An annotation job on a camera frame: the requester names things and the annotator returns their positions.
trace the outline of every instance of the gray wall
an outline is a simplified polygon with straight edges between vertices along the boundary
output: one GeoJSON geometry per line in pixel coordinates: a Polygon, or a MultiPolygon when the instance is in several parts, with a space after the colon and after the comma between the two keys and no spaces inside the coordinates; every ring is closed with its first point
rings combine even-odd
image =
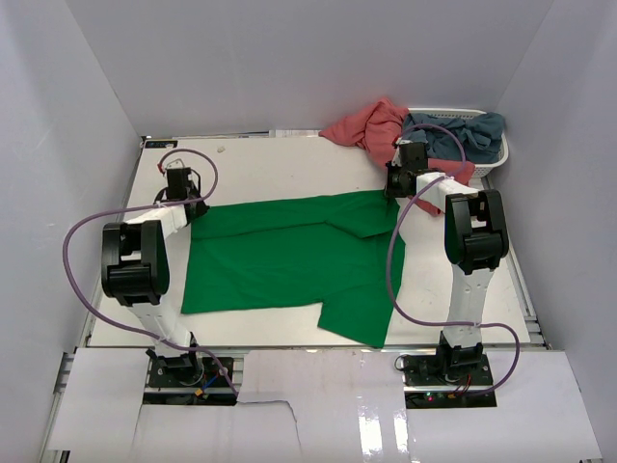
{"type": "Polygon", "coordinates": [[[551,0],[67,0],[141,135],[494,108],[551,0]]]}
{"type": "MultiPolygon", "coordinates": [[[[64,0],[0,0],[0,101],[0,461],[30,462],[86,313],[62,270],[62,239],[120,204],[139,139],[64,0]]],[[[99,234],[86,229],[72,247],[88,295],[99,234]]]]}
{"type": "Polygon", "coordinates": [[[608,462],[617,461],[616,25],[612,0],[555,0],[497,107],[512,156],[496,186],[514,245],[608,462]]]}

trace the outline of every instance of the green cloth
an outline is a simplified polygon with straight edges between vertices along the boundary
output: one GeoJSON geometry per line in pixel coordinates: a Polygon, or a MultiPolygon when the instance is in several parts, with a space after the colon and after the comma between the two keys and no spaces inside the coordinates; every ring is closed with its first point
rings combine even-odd
{"type": "MultiPolygon", "coordinates": [[[[382,347],[392,314],[386,254],[397,214],[397,202],[382,191],[212,207],[191,226],[182,313],[322,302],[320,328],[382,347]]],[[[404,255],[399,237],[395,293],[404,255]]]]}

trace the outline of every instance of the red cloth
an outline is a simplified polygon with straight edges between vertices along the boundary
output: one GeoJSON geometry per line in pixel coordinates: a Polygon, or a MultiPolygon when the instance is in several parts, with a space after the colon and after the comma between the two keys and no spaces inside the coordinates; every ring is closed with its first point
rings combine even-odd
{"type": "MultiPolygon", "coordinates": [[[[386,163],[394,157],[392,142],[400,136],[403,121],[408,114],[408,108],[394,106],[394,103],[384,97],[320,131],[319,136],[337,145],[366,150],[371,160],[385,170],[386,163]]],[[[428,167],[443,172],[452,172],[460,165],[457,161],[428,160],[428,167]]],[[[467,162],[463,172],[455,177],[456,180],[467,185],[474,169],[473,163],[467,162]]],[[[419,200],[417,205],[431,215],[440,214],[436,207],[423,200],[419,200]]]]}

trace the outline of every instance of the white basket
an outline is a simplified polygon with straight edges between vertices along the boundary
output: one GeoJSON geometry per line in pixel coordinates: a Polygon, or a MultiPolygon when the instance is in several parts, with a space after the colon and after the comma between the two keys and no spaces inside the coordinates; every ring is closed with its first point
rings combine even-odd
{"type": "MultiPolygon", "coordinates": [[[[473,119],[481,114],[486,114],[484,111],[475,109],[450,109],[450,108],[409,108],[410,113],[424,113],[437,118],[461,118],[473,119]]],[[[492,169],[499,167],[508,159],[508,142],[505,140],[505,134],[501,134],[501,149],[499,150],[498,162],[494,164],[476,164],[473,171],[473,178],[485,177],[492,169]]]]}

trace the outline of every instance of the blue cloth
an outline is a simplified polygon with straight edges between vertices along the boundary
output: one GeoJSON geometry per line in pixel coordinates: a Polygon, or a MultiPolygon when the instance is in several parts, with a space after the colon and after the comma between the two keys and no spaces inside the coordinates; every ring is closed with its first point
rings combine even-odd
{"type": "Polygon", "coordinates": [[[469,120],[436,118],[423,113],[407,116],[403,122],[404,140],[425,143],[429,157],[460,161],[459,149],[445,133],[430,128],[405,133],[407,127],[417,123],[433,123],[454,133],[463,145],[467,159],[474,164],[494,164],[499,160],[504,119],[498,113],[482,114],[469,120]]]}

